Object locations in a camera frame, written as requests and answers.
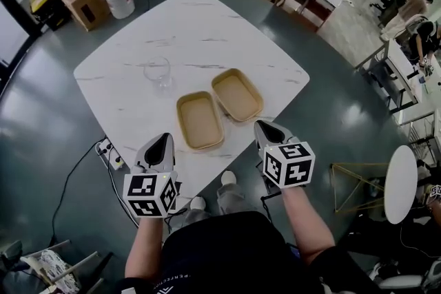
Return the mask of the white marble table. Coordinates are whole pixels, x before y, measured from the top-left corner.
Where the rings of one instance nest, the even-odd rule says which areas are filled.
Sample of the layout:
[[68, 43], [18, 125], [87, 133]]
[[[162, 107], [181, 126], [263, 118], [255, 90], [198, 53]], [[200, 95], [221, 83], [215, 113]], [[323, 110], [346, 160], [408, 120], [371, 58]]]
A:
[[[156, 90], [143, 75], [149, 59], [171, 65], [172, 86]], [[212, 89], [212, 79], [236, 68], [263, 98], [261, 119], [273, 120], [308, 84], [309, 75], [250, 22], [219, 0], [167, 0], [133, 20], [74, 71], [103, 131], [128, 166], [137, 151], [159, 134], [173, 136], [184, 207], [253, 141], [253, 121], [221, 116], [222, 143], [194, 150], [184, 141], [177, 100]]]

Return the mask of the person's right white shoe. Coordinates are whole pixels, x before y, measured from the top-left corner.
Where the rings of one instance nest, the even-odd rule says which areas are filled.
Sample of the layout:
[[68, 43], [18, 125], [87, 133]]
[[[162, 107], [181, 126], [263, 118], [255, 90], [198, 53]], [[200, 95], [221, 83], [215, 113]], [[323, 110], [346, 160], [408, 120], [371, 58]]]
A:
[[236, 176], [233, 171], [225, 170], [221, 176], [222, 186], [235, 185], [237, 183]]

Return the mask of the tan paper tray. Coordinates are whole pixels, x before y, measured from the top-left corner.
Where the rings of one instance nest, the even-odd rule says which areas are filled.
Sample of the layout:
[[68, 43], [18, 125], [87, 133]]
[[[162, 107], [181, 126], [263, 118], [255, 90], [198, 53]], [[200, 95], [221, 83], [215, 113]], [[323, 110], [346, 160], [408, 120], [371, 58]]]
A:
[[245, 122], [263, 110], [262, 96], [239, 69], [231, 68], [215, 76], [212, 89], [220, 106], [237, 122]]
[[189, 148], [205, 149], [223, 142], [223, 124], [209, 92], [193, 92], [180, 97], [176, 102], [176, 112]]

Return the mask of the clear glass cup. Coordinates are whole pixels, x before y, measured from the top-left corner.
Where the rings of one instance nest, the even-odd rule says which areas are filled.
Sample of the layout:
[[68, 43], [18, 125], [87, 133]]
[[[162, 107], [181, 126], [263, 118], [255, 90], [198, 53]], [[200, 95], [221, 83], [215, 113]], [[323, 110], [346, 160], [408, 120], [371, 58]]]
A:
[[156, 90], [168, 90], [172, 86], [171, 65], [167, 58], [156, 56], [143, 66], [144, 77]]

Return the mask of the person's left forearm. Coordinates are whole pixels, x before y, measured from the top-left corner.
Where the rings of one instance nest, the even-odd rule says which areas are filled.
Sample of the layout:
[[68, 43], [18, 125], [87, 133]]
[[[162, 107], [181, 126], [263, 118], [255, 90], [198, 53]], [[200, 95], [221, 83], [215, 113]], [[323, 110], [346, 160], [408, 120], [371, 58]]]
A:
[[125, 265], [125, 277], [154, 280], [160, 267], [163, 239], [161, 218], [141, 218]]

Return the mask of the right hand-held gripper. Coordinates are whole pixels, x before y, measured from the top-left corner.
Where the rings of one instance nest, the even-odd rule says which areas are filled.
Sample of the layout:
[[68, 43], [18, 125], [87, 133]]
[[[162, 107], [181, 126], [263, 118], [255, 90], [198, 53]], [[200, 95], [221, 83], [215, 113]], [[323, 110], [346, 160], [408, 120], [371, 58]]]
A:
[[286, 189], [311, 182], [316, 156], [308, 142], [287, 143], [288, 130], [267, 120], [254, 123], [254, 136], [263, 151], [263, 175], [274, 185]]

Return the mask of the round white side table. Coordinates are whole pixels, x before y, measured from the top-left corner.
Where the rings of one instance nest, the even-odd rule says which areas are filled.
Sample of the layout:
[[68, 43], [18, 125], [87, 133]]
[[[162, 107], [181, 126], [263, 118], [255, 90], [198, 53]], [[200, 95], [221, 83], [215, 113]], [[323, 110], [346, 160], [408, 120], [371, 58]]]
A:
[[[335, 162], [329, 166], [334, 213], [357, 213], [381, 208], [391, 224], [401, 223], [416, 196], [418, 167], [413, 150], [399, 146], [388, 162]], [[356, 181], [347, 197], [338, 199], [338, 176]]]

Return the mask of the person's black shirt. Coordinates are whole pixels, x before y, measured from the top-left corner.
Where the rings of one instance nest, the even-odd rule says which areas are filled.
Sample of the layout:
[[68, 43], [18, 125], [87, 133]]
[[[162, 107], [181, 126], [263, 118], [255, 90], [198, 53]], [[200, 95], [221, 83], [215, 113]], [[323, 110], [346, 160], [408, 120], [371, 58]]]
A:
[[115, 294], [381, 294], [344, 250], [334, 246], [310, 265], [257, 211], [215, 216], [173, 232], [158, 278], [126, 277]]

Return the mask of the grey office chair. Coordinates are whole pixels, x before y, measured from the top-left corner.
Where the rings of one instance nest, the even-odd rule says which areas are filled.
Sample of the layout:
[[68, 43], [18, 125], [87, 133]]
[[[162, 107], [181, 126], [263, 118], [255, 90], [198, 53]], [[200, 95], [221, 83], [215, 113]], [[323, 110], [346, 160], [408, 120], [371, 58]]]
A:
[[441, 294], [441, 257], [423, 275], [401, 274], [398, 262], [378, 262], [369, 278], [388, 294]]

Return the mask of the chair with patterned cushion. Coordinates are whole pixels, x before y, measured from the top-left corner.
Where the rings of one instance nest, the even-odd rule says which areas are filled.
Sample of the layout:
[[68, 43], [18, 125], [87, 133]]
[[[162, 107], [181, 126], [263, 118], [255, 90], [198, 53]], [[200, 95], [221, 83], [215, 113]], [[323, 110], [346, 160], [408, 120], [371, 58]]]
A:
[[102, 285], [102, 273], [113, 253], [101, 255], [95, 251], [69, 264], [62, 256], [70, 240], [54, 243], [33, 253], [24, 253], [17, 240], [0, 250], [0, 265], [6, 272], [20, 272], [40, 280], [44, 289], [39, 294], [94, 294]]

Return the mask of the person's right forearm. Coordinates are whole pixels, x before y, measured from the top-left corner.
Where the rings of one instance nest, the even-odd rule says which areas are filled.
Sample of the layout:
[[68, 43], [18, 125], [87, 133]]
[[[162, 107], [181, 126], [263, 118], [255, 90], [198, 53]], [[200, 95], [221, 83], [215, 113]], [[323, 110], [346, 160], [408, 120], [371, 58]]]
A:
[[282, 189], [282, 197], [301, 258], [311, 264], [323, 251], [335, 246], [334, 237], [302, 187]]

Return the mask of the black window frame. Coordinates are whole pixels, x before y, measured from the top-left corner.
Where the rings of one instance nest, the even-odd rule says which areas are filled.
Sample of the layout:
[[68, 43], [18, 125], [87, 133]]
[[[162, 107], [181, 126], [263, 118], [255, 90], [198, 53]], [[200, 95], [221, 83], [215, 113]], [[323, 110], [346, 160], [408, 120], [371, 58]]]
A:
[[25, 11], [25, 8], [17, 0], [0, 0], [14, 20], [25, 30], [34, 43], [41, 36], [41, 28], [32, 17]]

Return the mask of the black bin with yellow bag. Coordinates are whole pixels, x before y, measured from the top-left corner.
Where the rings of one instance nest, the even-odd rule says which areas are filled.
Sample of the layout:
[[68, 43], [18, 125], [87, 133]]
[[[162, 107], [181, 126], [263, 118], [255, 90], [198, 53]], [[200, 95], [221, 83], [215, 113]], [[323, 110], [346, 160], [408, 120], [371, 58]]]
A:
[[29, 0], [30, 13], [40, 25], [58, 30], [71, 19], [71, 13], [62, 0]]

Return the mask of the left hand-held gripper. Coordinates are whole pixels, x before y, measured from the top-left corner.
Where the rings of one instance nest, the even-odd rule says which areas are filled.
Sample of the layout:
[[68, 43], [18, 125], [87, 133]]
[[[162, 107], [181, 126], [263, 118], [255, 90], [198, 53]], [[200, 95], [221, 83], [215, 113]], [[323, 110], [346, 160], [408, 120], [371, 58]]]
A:
[[137, 218], [167, 217], [178, 195], [172, 135], [159, 134], [147, 142], [134, 165], [124, 178], [124, 203]]

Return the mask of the white power strip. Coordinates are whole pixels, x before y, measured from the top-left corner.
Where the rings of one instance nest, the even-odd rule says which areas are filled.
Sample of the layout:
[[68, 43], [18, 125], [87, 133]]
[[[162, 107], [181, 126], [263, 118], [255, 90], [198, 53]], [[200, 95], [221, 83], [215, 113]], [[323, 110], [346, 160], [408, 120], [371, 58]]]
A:
[[111, 167], [116, 171], [125, 165], [124, 160], [114, 145], [110, 142], [109, 138], [100, 140], [95, 144], [94, 148], [97, 156], [101, 159], [107, 169]]

